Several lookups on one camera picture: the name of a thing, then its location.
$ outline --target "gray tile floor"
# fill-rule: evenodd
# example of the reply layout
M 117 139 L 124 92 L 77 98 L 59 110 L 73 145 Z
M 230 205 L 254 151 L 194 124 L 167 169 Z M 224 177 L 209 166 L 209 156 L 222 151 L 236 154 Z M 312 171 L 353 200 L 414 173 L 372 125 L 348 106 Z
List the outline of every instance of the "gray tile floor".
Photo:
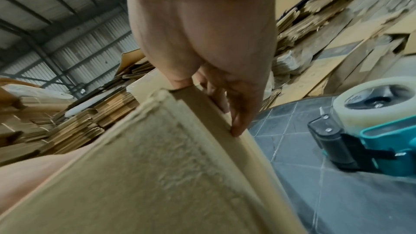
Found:
M 339 171 L 306 124 L 332 97 L 260 113 L 249 131 L 271 161 L 302 223 L 314 234 L 416 233 L 416 179 Z

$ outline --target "warehouse ceiling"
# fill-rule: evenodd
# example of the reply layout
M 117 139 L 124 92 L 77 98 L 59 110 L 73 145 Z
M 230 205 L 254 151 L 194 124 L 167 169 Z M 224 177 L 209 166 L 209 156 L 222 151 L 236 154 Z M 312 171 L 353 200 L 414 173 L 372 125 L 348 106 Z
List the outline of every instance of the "warehouse ceiling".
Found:
M 126 0 L 0 0 L 0 66 Z

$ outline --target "packing tape roll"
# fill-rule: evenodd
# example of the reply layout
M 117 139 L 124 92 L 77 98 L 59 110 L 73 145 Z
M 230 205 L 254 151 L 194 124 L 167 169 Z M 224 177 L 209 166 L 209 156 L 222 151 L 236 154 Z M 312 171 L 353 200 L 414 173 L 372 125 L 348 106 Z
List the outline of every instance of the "packing tape roll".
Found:
M 347 133 L 416 115 L 416 78 L 365 82 L 338 96 L 333 110 Z

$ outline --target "metal roof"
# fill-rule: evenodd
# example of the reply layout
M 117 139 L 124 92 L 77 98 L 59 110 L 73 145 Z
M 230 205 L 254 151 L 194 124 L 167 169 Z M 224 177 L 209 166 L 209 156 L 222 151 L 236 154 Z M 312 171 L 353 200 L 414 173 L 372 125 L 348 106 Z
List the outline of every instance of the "metal roof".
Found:
M 0 66 L 125 0 L 0 0 Z

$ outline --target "corrugated metal wall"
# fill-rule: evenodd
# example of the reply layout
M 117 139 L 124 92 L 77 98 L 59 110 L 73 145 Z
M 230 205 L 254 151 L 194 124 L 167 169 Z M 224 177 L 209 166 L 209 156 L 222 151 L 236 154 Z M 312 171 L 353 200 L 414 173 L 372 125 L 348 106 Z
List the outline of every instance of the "corrugated metal wall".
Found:
M 117 8 L 61 34 L 42 48 L 76 85 L 86 84 L 85 89 L 90 92 L 112 79 L 121 53 L 138 46 L 131 34 L 127 14 Z M 18 58 L 3 72 L 61 82 L 35 52 Z M 65 85 L 18 79 L 69 93 Z

